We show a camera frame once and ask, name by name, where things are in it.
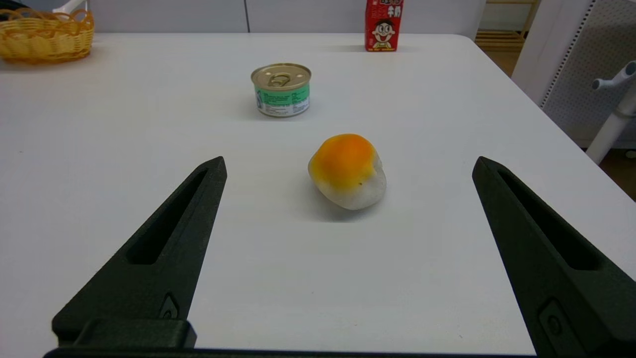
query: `pull tab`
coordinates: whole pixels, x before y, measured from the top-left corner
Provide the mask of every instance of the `pull tab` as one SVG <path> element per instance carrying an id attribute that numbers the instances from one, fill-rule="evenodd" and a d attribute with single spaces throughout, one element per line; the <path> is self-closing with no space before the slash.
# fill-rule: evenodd
<path id="1" fill-rule="evenodd" d="M 289 73 L 274 73 L 270 77 L 268 84 L 272 87 L 283 87 L 287 82 L 291 81 Z"/>

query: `wicker basket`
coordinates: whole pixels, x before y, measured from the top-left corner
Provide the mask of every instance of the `wicker basket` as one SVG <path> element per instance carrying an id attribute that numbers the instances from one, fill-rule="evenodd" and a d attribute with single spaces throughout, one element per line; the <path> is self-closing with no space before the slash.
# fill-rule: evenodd
<path id="1" fill-rule="evenodd" d="M 90 11 L 72 14 L 0 10 L 0 57 L 7 62 L 58 63 L 90 54 L 95 25 Z"/>

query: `red juice box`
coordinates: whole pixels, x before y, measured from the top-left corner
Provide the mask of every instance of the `red juice box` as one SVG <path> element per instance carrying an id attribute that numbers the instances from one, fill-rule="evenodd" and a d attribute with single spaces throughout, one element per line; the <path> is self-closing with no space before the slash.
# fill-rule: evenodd
<path id="1" fill-rule="evenodd" d="M 364 47 L 367 51 L 398 49 L 404 0 L 367 0 Z"/>

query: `wooden shelf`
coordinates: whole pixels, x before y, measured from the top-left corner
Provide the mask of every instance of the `wooden shelf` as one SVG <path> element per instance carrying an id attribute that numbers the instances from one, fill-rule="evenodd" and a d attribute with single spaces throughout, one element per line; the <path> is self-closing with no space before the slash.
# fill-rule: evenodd
<path id="1" fill-rule="evenodd" d="M 521 31 L 477 31 L 475 43 L 484 51 L 521 51 L 525 37 L 530 30 L 534 14 L 541 0 L 488 0 L 487 4 L 530 5 L 528 17 Z"/>

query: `tin can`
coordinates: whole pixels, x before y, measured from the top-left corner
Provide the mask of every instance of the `tin can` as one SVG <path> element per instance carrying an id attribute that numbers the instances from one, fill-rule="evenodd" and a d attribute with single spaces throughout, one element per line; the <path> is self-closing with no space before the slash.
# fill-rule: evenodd
<path id="1" fill-rule="evenodd" d="M 252 72 L 258 110 L 273 117 L 291 117 L 309 108 L 312 72 L 299 64 L 271 64 Z"/>

